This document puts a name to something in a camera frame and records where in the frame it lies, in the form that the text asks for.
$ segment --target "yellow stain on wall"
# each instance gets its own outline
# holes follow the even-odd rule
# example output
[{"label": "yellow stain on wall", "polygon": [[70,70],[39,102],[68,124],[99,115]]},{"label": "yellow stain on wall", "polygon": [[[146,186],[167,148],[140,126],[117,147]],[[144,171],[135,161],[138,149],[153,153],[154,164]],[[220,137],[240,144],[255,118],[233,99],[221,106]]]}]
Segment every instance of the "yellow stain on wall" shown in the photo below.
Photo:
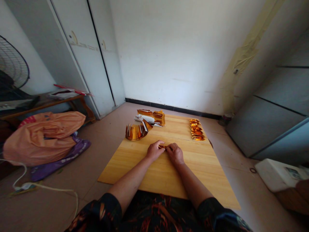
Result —
[{"label": "yellow stain on wall", "polygon": [[[223,110],[225,113],[234,112],[234,88],[239,77],[247,68],[249,63],[258,53],[257,44],[261,40],[264,32],[267,30],[271,21],[283,5],[285,0],[266,0],[257,20],[247,35],[243,45],[237,48],[230,64],[225,71],[220,82],[220,90],[222,96]],[[234,74],[234,69],[238,69],[238,73]]]}]

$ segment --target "hand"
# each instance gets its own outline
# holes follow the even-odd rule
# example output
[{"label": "hand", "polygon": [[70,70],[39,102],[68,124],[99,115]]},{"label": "hand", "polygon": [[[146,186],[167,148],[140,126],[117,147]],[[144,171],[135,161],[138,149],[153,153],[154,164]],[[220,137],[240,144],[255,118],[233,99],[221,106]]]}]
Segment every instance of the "hand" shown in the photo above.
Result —
[{"label": "hand", "polygon": [[146,158],[149,158],[153,161],[155,161],[159,156],[165,151],[165,148],[159,149],[158,145],[164,143],[161,140],[158,140],[157,142],[151,144],[148,148]]},{"label": "hand", "polygon": [[166,151],[174,166],[184,164],[183,151],[176,143],[171,143],[166,147]]}]

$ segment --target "forearm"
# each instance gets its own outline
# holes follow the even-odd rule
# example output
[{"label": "forearm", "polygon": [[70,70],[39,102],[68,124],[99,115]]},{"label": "forearm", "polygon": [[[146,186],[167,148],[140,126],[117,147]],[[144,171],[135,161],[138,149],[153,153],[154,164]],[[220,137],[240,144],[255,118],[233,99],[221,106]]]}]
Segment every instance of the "forearm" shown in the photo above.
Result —
[{"label": "forearm", "polygon": [[152,162],[153,161],[148,158],[142,159],[134,168],[121,177],[108,191],[119,201],[122,209],[122,216],[137,192],[137,189]]},{"label": "forearm", "polygon": [[195,209],[197,209],[205,199],[213,197],[211,192],[202,184],[185,163],[176,165],[175,167],[181,176],[188,197]]}]

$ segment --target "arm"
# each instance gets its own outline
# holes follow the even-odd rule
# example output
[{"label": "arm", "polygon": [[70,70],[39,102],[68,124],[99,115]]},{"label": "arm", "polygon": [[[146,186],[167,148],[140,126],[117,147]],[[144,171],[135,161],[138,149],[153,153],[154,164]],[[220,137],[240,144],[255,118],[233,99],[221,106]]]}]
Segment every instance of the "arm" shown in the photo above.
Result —
[{"label": "arm", "polygon": [[213,195],[185,164],[183,152],[176,143],[168,145],[166,151],[183,181],[189,199],[197,210],[205,199],[211,198]]},{"label": "arm", "polygon": [[151,144],[148,148],[145,158],[143,158],[127,174],[121,177],[108,191],[108,193],[114,195],[119,201],[122,209],[122,215],[124,215],[126,209],[131,203],[149,166],[165,151],[164,148],[158,148],[158,145],[161,143],[164,142],[159,140]]},{"label": "arm", "polygon": [[177,169],[198,218],[207,231],[252,231],[247,223],[232,210],[224,208],[200,182],[183,160],[183,152],[176,143],[166,147]]}]

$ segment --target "patterned shirt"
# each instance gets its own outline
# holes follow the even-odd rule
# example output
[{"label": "patterned shirt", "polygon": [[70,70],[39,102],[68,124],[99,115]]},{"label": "patterned shirt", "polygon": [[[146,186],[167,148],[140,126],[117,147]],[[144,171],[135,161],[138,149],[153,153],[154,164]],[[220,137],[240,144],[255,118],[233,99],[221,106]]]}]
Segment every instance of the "patterned shirt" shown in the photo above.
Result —
[{"label": "patterned shirt", "polygon": [[252,230],[216,198],[204,200],[194,210],[188,200],[162,194],[137,191],[126,213],[118,200],[105,193],[99,200],[88,203],[66,231],[246,231]]}]

